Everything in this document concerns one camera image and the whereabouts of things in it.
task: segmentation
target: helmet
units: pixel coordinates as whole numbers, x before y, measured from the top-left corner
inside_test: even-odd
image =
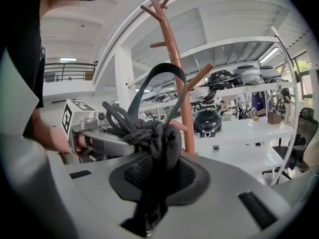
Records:
[[[221,70],[221,71],[214,72],[211,75],[209,75],[209,77],[207,79],[207,84],[209,86],[214,86],[218,83],[232,81],[233,79],[234,79],[234,76],[231,72],[229,72],[227,70]]]
[[[264,83],[261,72],[253,65],[239,66],[233,71],[237,86],[258,85]]]
[[[196,114],[194,125],[202,133],[216,133],[221,130],[221,117],[216,109],[201,110]]]
[[[280,73],[273,66],[261,66],[260,72],[261,72],[261,78],[263,78],[266,83],[283,81]]]

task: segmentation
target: window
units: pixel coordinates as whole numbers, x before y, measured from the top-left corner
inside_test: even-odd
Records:
[[[312,98],[304,98],[304,101],[305,101],[305,107],[314,108]]]
[[[305,101],[307,99],[307,107],[310,107],[310,105],[312,105],[313,89],[309,75],[309,70],[312,69],[312,65],[308,54],[305,52],[304,54],[294,58],[293,64],[294,71],[298,71],[301,78],[300,83],[297,84],[299,99]],[[282,66],[277,67],[278,72],[281,72],[281,68]],[[288,80],[290,82],[293,81],[288,65],[285,66],[282,77],[284,80]]]
[[[295,61],[297,62],[300,73],[312,69],[311,61],[307,53],[295,58]]]

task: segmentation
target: black helmet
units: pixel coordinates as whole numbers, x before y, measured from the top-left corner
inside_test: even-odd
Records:
[[[216,133],[221,129],[221,117],[216,109],[201,110],[196,114],[194,125],[202,133]]]
[[[231,80],[234,80],[233,74],[227,70],[221,70],[209,75],[207,79],[207,84],[209,86],[213,86],[217,83],[228,82]]]

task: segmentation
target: ceiling light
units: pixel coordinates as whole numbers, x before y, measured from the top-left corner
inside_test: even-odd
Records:
[[[135,89],[135,91],[139,91],[140,89]],[[150,90],[144,90],[144,92],[150,92]]]
[[[76,58],[60,58],[60,61],[76,61]]]
[[[264,63],[267,59],[269,59],[277,50],[279,50],[279,48],[274,48],[271,52],[268,53],[268,55],[266,57],[264,57],[262,59],[262,61],[260,61],[260,63]]]

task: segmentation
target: white shelf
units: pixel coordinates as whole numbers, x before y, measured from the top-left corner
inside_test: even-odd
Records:
[[[215,137],[199,138],[202,145],[237,145],[290,137],[293,129],[285,124],[271,125],[267,117],[225,121]]]
[[[260,84],[256,86],[245,86],[245,87],[239,87],[239,88],[233,88],[233,89],[227,89],[227,90],[219,90],[216,92],[215,98],[238,95],[243,93],[253,93],[253,92],[266,91],[266,90],[274,90],[274,89],[278,89],[279,86],[281,86],[281,88],[293,88],[294,83],[293,82],[268,83],[268,84]],[[167,89],[167,92],[170,92],[173,90],[175,90],[175,88],[172,89],[172,87],[169,87]],[[151,92],[145,93],[143,95],[143,98],[150,98],[153,95],[154,96],[158,95],[159,92],[161,94],[164,94],[165,89],[161,89],[160,91],[151,91]],[[191,95],[191,92],[190,92],[190,101],[191,102],[202,101],[202,98],[194,97]],[[146,110],[151,110],[151,109],[156,109],[156,108],[161,108],[166,106],[173,106],[176,104],[176,102],[177,102],[177,99],[171,100],[167,103],[152,103],[150,105],[141,106],[139,110],[146,111]]]
[[[237,166],[252,175],[283,164],[283,159],[269,143],[260,147],[244,143],[221,145],[219,150],[214,150],[213,144],[202,144],[201,140],[202,138],[195,139],[195,150],[200,156]]]
[[[233,96],[233,95],[244,94],[244,93],[262,92],[266,90],[275,90],[275,89],[279,89],[279,86],[282,89],[285,89],[285,88],[293,88],[295,84],[293,82],[267,83],[267,84],[260,84],[255,86],[245,86],[245,87],[238,87],[238,88],[232,88],[227,90],[218,90],[214,98]],[[194,97],[191,95],[191,92],[190,92],[191,102],[200,101],[200,100],[202,100],[202,98]]]
[[[139,108],[139,111],[147,111],[147,110],[151,110],[151,109],[157,109],[157,108],[161,108],[161,107],[166,107],[166,106],[174,106],[177,103],[178,99],[174,99],[168,102],[162,102],[162,103],[151,103],[150,105],[142,105]]]

